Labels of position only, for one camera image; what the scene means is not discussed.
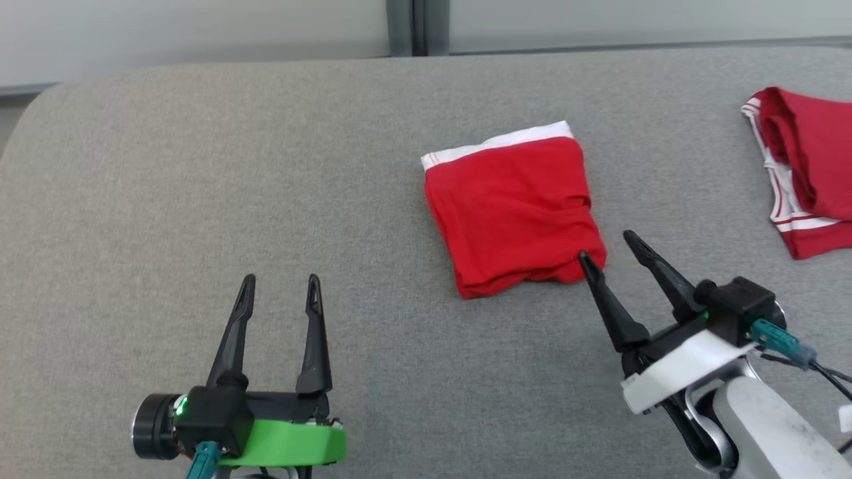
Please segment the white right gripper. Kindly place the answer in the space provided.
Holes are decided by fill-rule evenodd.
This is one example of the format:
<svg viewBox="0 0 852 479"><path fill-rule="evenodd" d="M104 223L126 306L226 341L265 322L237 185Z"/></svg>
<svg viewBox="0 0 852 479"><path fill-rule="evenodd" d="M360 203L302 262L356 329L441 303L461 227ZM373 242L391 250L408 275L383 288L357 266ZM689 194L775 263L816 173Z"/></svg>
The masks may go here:
<svg viewBox="0 0 852 479"><path fill-rule="evenodd" d="M687 323L705 315L706 307L695 301L695 287L669 261L635 231L626 230L623 237L636 260L652 273L666 295L676 322ZM614 350L627 353L645 345L650 340L647 328L627 312L606 284L605 274L594 259L586 251L579 252L578 258ZM679 391L711 378L748 353L749 343L737 347L712 331L699 331L644 372L624 379L624 400L633 414L641 414Z"/></svg>

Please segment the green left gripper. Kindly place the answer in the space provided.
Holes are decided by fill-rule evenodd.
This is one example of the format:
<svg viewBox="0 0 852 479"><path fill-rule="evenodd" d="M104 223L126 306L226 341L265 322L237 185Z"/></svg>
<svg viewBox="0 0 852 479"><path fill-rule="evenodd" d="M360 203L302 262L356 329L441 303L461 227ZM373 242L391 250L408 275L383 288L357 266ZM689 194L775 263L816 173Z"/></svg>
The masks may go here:
<svg viewBox="0 0 852 479"><path fill-rule="evenodd" d="M247 389L243 372L246 330L255 303L256 276L244 277L226 322L207 387ZM255 416L252 433L238 458L223 466L328 466L347 457L347 436L331 417L328 397L333 388L331 359L319 276L308 276L308 330L296 393L252 392L248 406Z"/></svg>

